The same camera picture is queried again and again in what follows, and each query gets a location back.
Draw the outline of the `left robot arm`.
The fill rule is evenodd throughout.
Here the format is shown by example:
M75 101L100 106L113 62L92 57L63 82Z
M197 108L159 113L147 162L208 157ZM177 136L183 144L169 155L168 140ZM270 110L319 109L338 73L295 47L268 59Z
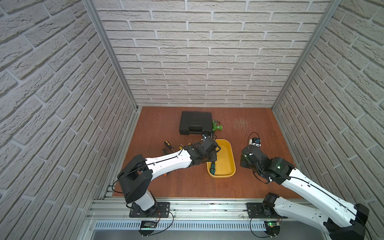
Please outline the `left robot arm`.
M206 138L161 157L133 157L117 176L126 203L134 203L144 212L153 209L157 203L148 190L151 181L175 170L214 163L220 150L221 147L214 139Z

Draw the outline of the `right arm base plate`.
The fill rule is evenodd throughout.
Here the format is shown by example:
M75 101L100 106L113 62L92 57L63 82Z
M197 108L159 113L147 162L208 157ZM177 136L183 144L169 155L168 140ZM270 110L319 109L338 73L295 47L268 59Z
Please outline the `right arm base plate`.
M279 216L271 207L266 207L263 203L246 203L249 218L263 219L287 219Z

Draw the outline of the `green black screwdriver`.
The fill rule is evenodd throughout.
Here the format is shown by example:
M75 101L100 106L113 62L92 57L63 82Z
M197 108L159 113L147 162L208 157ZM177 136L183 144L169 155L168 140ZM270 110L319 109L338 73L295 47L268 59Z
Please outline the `green black screwdriver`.
M215 173L216 173L216 164L215 164L215 163L211 163L209 172L210 172L210 174L211 174L212 176L215 175Z

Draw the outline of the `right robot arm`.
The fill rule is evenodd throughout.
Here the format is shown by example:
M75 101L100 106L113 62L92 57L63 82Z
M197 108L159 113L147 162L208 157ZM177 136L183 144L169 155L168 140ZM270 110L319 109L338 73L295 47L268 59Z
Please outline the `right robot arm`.
M370 235L366 228L370 211L366 206L354 205L330 193L283 158L270 159L258 145L248 145L242 150L241 167L251 169L257 178L265 179L265 184L281 185L313 205L306 207L269 193L258 210L265 217L294 219L322 231L332 240L363 240Z

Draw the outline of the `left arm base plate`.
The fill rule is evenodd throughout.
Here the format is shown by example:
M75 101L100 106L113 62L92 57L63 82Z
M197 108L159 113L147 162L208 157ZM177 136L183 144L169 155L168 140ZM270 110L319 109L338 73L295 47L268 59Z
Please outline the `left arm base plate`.
M133 202L130 209L130 218L168 218L170 202L155 202L155 205L146 211L143 211L137 203Z

